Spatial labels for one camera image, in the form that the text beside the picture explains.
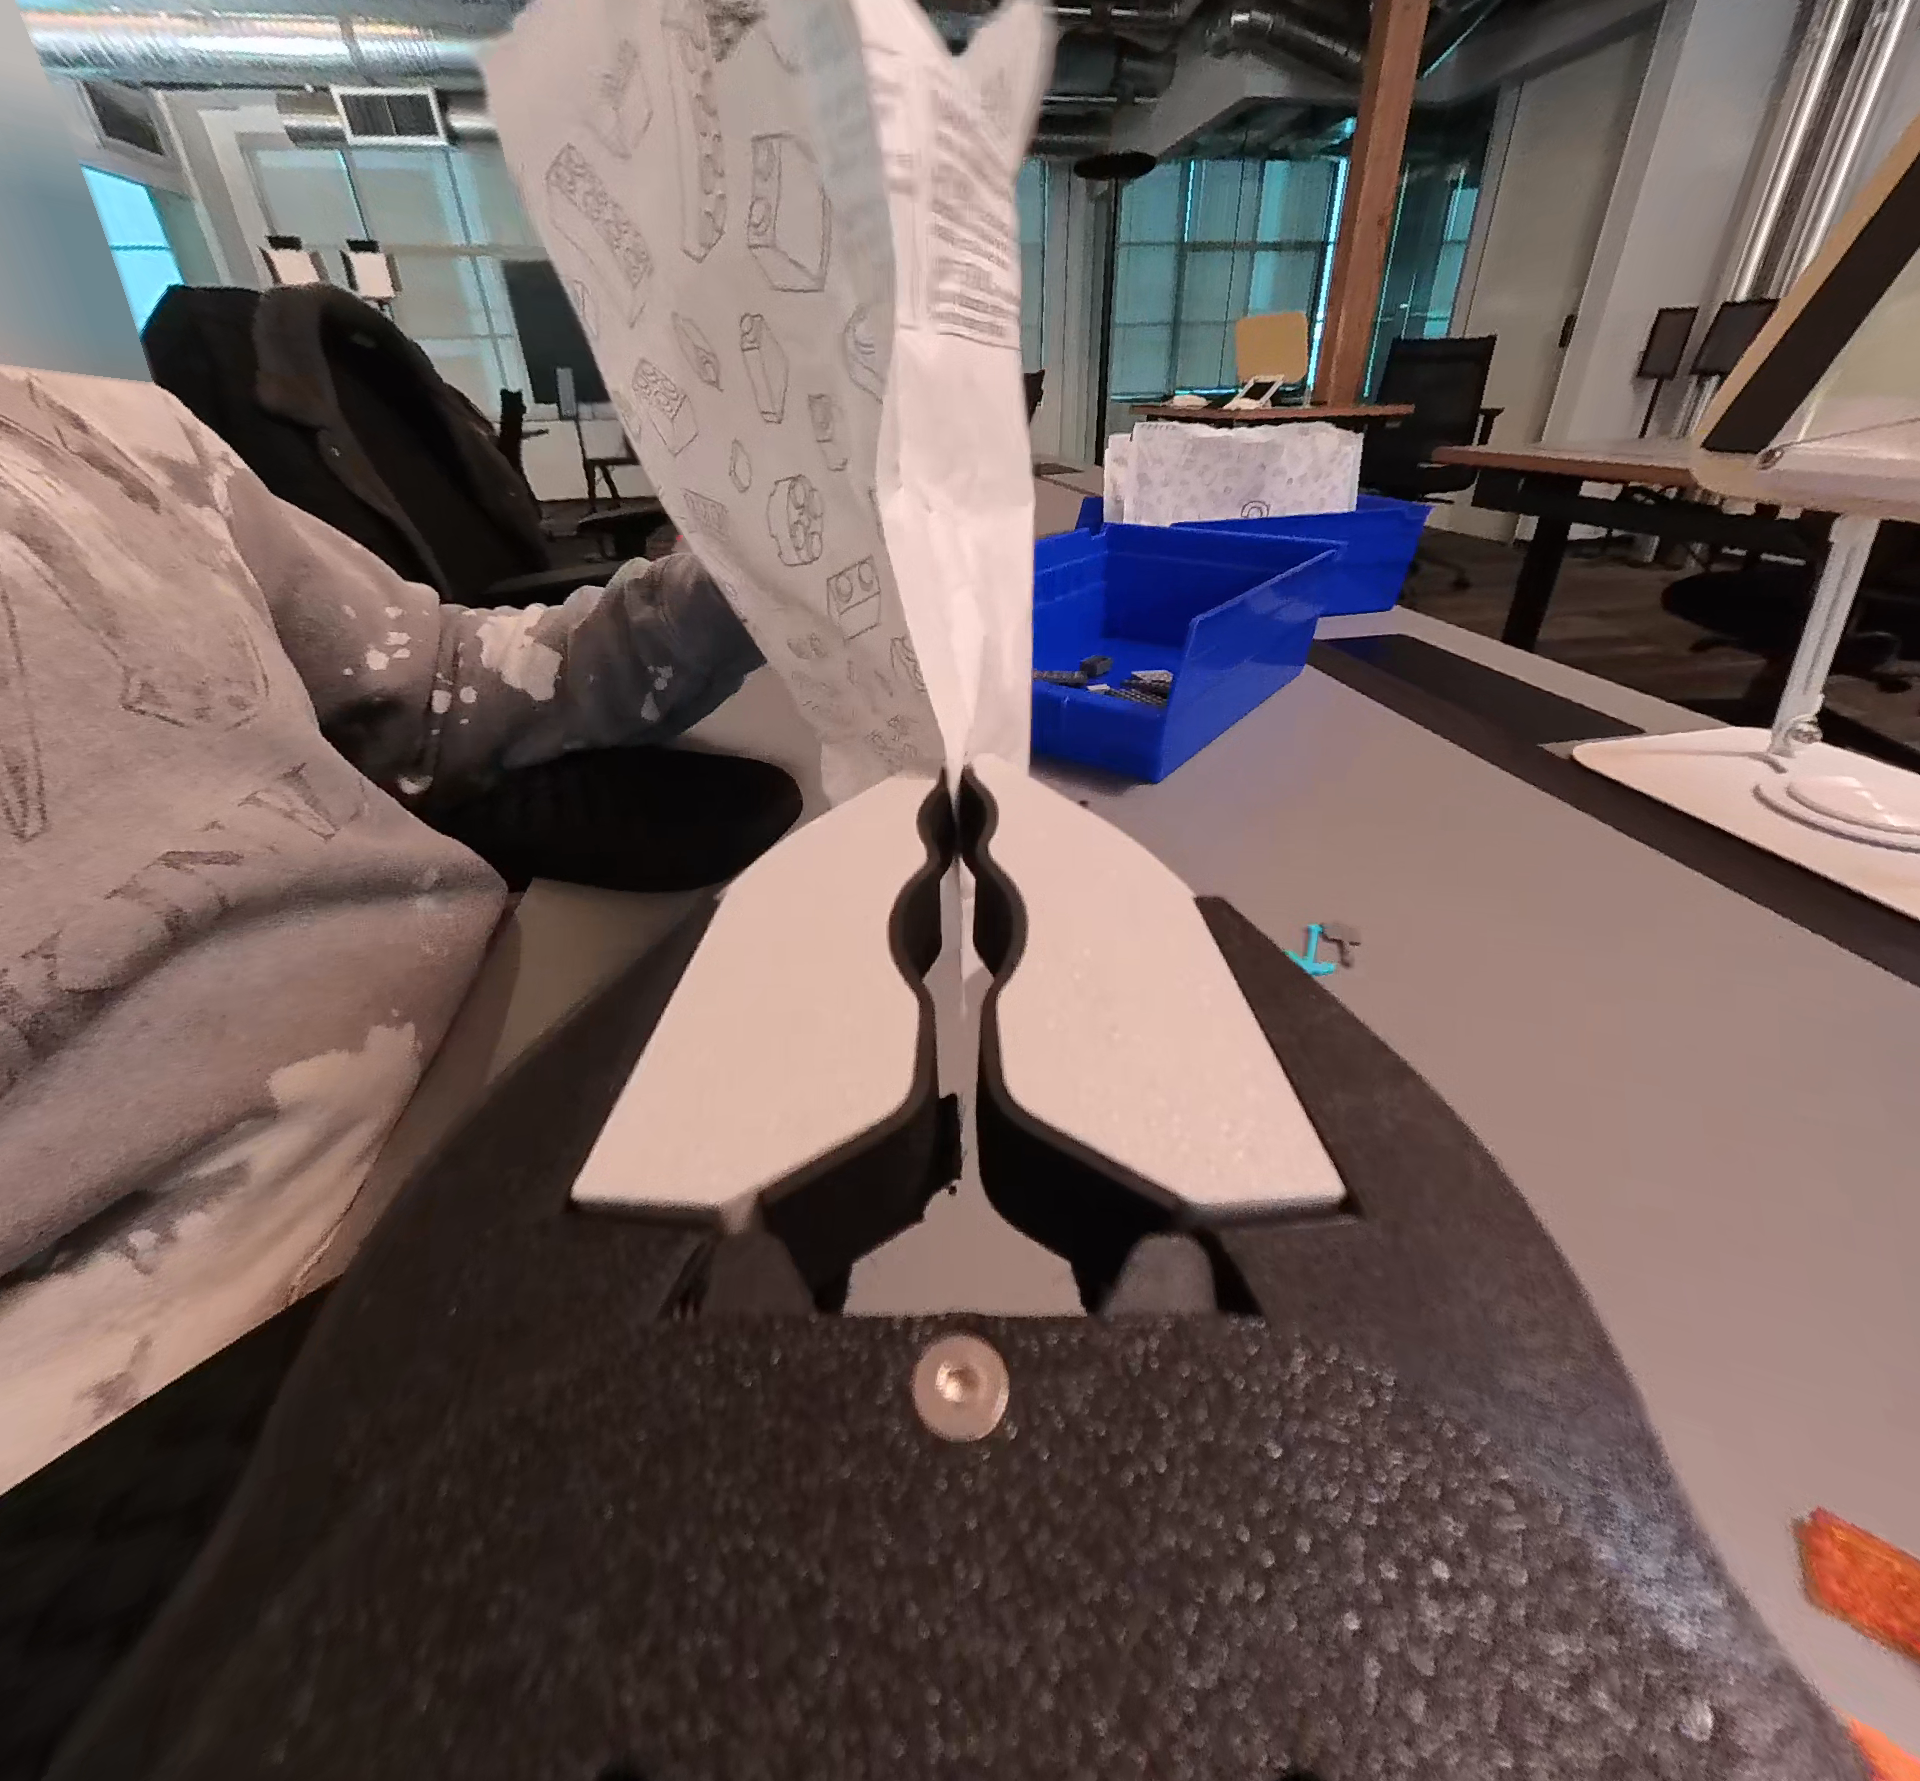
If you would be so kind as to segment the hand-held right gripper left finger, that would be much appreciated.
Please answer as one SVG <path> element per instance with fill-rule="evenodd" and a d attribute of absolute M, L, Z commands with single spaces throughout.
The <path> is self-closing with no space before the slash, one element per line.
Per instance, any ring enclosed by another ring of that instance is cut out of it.
<path fill-rule="evenodd" d="M 931 867 L 945 781 L 899 774 L 727 882 L 573 1180 L 573 1204 L 739 1231 L 907 1107 L 919 978 L 892 922 Z"/>

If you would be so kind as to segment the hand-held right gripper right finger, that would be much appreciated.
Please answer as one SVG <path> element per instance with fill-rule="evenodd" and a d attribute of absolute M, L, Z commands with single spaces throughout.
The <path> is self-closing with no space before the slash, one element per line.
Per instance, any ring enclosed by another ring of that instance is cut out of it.
<path fill-rule="evenodd" d="M 962 777 L 981 1175 L 1020 1231 L 1234 1229 L 1343 1204 L 1195 886 L 1011 764 Z"/>

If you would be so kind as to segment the blue plastic bin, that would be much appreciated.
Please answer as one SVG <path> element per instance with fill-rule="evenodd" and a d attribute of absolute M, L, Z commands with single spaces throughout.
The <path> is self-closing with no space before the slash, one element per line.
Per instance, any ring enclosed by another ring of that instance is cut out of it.
<path fill-rule="evenodd" d="M 1176 676 L 1164 715 L 1032 685 L 1030 754 L 1159 784 L 1305 665 L 1331 546 L 1228 532 L 1071 529 L 1032 546 L 1032 670 L 1109 654 L 1122 681 Z"/>
<path fill-rule="evenodd" d="M 1355 507 L 1336 514 L 1280 514 L 1280 516 L 1212 516 L 1176 526 L 1116 522 L 1106 514 L 1106 499 L 1085 495 L 1077 529 L 1106 532 L 1114 526 L 1138 526 L 1151 532 L 1228 532 L 1228 539 L 1266 539 L 1266 544 L 1310 544 L 1331 546 L 1336 559 L 1320 577 L 1320 616 L 1378 616 L 1392 612 L 1404 597 L 1414 555 L 1428 526 L 1428 503 L 1385 499 L 1360 492 Z"/>

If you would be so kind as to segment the white paper bag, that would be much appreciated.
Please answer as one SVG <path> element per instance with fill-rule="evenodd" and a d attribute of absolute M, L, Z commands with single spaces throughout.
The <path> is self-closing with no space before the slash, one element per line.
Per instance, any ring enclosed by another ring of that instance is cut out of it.
<path fill-rule="evenodd" d="M 828 804 L 1032 755 L 1017 178 L 1049 0 L 530 0 L 500 151 Z"/>

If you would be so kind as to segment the person's left forearm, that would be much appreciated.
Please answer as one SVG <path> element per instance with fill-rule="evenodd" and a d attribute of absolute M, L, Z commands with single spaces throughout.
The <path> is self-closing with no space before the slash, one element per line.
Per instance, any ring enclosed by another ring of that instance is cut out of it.
<path fill-rule="evenodd" d="M 764 665 L 705 566 L 625 562 L 561 605 L 464 608 L 401 584 L 300 665 L 318 731 L 406 808 L 456 804 L 578 754 L 665 744 Z"/>

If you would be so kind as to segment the large orange lego plate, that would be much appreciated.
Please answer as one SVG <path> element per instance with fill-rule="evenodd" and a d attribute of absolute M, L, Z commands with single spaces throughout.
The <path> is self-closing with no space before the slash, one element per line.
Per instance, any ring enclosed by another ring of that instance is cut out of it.
<path fill-rule="evenodd" d="M 1920 1664 L 1920 1557 L 1894 1544 L 1811 1510 L 1796 1520 L 1808 1599 L 1881 1650 Z"/>

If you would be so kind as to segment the black wrist rest pad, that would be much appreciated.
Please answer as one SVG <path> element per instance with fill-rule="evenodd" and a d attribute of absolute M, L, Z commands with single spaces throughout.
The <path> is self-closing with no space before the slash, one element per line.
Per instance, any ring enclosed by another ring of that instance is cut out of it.
<path fill-rule="evenodd" d="M 423 822 L 536 882 L 682 895 L 733 882 L 801 818 L 801 784 L 764 760 L 690 747 L 604 747 L 423 797 Z"/>

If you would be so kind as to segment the black office chair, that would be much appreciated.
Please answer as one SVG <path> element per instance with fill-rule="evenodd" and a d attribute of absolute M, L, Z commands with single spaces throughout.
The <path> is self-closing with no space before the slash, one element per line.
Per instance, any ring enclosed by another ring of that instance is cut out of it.
<path fill-rule="evenodd" d="M 1360 495 L 1434 503 L 1476 482 L 1470 468 L 1437 462 L 1437 448 L 1478 447 L 1486 421 L 1486 378 L 1495 336 L 1394 336 L 1385 345 L 1376 403 L 1404 403 L 1406 415 L 1364 428 Z"/>
<path fill-rule="evenodd" d="M 139 342 L 276 499 L 452 605 L 556 605 L 619 572 L 565 562 L 487 415 L 339 287 L 168 287 Z"/>

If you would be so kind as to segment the wooden desk black legs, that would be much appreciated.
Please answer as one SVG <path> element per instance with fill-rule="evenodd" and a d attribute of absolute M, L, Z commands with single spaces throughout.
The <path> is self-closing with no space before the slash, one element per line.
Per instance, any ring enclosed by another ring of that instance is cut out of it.
<path fill-rule="evenodd" d="M 1501 643 L 1521 653 L 1534 653 L 1541 640 L 1578 526 L 1650 539 L 1658 546 L 1811 555 L 1811 539 L 1796 522 L 1710 503 L 1689 473 L 1689 440 L 1440 447 L 1434 462 L 1476 473 L 1476 507 L 1534 522 L 1501 630 Z"/>

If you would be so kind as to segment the white stand base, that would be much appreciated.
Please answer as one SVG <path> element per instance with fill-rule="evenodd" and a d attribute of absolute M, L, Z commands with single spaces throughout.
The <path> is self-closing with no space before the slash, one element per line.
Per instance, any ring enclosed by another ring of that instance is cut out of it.
<path fill-rule="evenodd" d="M 1621 737 L 1573 747 L 1604 781 L 1920 915 L 1920 777 L 1818 737 L 1823 689 L 1881 522 L 1920 516 L 1920 126 L 1792 280 L 1689 440 L 1729 499 L 1831 516 L 1771 731 Z"/>

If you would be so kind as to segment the ceiling air vent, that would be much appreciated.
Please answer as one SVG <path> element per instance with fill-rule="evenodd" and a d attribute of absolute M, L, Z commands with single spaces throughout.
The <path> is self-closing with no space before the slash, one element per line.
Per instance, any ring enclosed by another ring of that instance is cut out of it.
<path fill-rule="evenodd" d="M 437 89 L 333 86 L 333 114 L 349 147 L 452 147 Z"/>

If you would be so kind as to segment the wooden support post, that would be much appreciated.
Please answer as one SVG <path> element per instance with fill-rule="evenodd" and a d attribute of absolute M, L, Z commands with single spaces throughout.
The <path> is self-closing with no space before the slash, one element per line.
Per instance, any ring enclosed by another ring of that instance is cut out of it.
<path fill-rule="evenodd" d="M 1358 132 L 1317 360 L 1317 403 L 1329 408 L 1360 403 L 1364 392 L 1428 4 L 1434 0 L 1371 4 Z"/>

